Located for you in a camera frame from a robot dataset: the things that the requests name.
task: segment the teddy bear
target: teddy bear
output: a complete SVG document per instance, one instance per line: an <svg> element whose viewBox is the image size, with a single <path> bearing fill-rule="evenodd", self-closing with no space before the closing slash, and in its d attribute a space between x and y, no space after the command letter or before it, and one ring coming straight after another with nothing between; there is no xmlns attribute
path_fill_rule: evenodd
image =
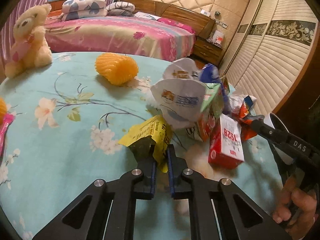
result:
<svg viewBox="0 0 320 240"><path fill-rule="evenodd" d="M29 68L40 68L52 63L52 53L44 37L44 22L51 10L50 4L29 8L13 27L15 43L5 65L5 75L13 78Z"/></svg>

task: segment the slatted door panel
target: slatted door panel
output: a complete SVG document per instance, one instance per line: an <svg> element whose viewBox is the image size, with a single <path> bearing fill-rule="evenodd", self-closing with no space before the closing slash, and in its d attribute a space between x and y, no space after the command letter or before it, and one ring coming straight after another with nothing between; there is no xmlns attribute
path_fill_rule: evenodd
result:
<svg viewBox="0 0 320 240"><path fill-rule="evenodd" d="M259 49L236 85L258 99L256 114L277 106L309 54L317 20L304 0L294 1L300 6L292 8L292 0L279 0Z"/></svg>
<svg viewBox="0 0 320 240"><path fill-rule="evenodd" d="M244 43L226 73L228 81L233 86L237 85L255 55L276 9L277 2L278 0L262 1L249 34L244 39Z"/></svg>
<svg viewBox="0 0 320 240"><path fill-rule="evenodd" d="M244 13L241 20L239 29L235 36L233 37L219 67L220 74L223 74L228 68L230 62L232 61L234 55L236 54L241 42L243 41L248 29L251 26L254 15L257 11L260 0L250 0L248 7Z"/></svg>

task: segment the wooden nightstand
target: wooden nightstand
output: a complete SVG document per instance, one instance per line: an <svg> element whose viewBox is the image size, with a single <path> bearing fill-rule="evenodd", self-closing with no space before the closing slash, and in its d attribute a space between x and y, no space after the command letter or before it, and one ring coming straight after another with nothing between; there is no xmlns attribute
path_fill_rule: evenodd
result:
<svg viewBox="0 0 320 240"><path fill-rule="evenodd" d="M221 52L222 49L218 46L198 37L195 45L193 46L192 55L195 55L204 62L210 62L214 65L218 65Z"/></svg>

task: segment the red and white box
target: red and white box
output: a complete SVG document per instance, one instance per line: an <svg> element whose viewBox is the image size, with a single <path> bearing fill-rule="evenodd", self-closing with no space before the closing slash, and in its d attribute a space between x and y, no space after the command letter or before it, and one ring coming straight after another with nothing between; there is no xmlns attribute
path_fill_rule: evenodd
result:
<svg viewBox="0 0 320 240"><path fill-rule="evenodd" d="M209 163L234 169L244 162L239 123L222 114L210 138Z"/></svg>

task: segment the metal screw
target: metal screw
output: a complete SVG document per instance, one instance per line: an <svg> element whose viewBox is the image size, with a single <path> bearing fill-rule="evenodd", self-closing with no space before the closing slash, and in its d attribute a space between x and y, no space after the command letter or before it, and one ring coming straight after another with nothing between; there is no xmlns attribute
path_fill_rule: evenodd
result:
<svg viewBox="0 0 320 240"><path fill-rule="evenodd" d="M193 173L193 170L192 169L184 169L183 173L186 175L191 175Z"/></svg>
<svg viewBox="0 0 320 240"><path fill-rule="evenodd" d="M131 171L131 173L132 173L134 176L138 176L138 175L140 175L140 174L142 173L142 171L139 170L139 169L134 169L134 170Z"/></svg>
<svg viewBox="0 0 320 240"><path fill-rule="evenodd" d="M229 186L229 185L231 184L231 179L223 178L223 179L221 180L221 183L222 183L223 185Z"/></svg>
<svg viewBox="0 0 320 240"><path fill-rule="evenodd" d="M104 181L103 181L102 179L96 179L96 180L94 181L94 185L95 185L96 187L101 187L103 184L104 184Z"/></svg>

